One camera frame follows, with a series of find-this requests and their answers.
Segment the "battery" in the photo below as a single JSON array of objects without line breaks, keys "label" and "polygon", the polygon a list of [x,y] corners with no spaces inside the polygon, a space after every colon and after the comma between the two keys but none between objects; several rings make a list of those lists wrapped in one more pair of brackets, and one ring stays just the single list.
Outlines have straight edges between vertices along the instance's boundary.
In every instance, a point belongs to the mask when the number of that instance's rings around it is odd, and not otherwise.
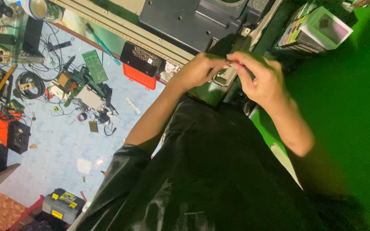
[{"label": "battery", "polygon": [[85,201],[65,190],[58,188],[48,194],[42,204],[42,211],[72,224],[81,213]]}]

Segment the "gray metal machine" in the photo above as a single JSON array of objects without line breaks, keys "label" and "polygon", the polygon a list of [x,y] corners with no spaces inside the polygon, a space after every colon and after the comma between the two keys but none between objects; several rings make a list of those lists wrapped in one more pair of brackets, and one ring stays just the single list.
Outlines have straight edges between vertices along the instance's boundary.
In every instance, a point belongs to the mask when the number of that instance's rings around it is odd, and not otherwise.
[{"label": "gray metal machine", "polygon": [[139,22],[191,53],[255,29],[275,0],[146,0]]}]

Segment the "person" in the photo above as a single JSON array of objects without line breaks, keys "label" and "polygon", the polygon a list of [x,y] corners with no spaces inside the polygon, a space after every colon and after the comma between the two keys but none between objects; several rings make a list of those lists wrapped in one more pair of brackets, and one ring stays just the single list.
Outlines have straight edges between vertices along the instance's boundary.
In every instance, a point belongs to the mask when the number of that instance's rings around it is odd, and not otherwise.
[{"label": "person", "polygon": [[[237,69],[244,93],[272,118],[303,190],[242,110],[178,104],[182,94],[229,66]],[[77,230],[252,229],[369,228],[341,171],[285,89],[281,65],[242,52],[227,59],[200,53],[116,151]]]}]

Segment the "yellow label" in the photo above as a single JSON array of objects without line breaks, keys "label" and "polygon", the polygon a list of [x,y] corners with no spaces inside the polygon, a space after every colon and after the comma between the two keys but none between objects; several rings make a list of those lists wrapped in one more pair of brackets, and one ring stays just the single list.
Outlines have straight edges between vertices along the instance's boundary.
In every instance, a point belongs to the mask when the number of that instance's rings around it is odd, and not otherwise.
[{"label": "yellow label", "polygon": [[77,203],[72,202],[72,203],[69,205],[69,207],[75,208],[77,205],[78,205]]},{"label": "yellow label", "polygon": [[54,217],[57,217],[59,219],[62,219],[62,214],[58,213],[57,211],[55,210],[52,210],[52,215],[54,215]]}]

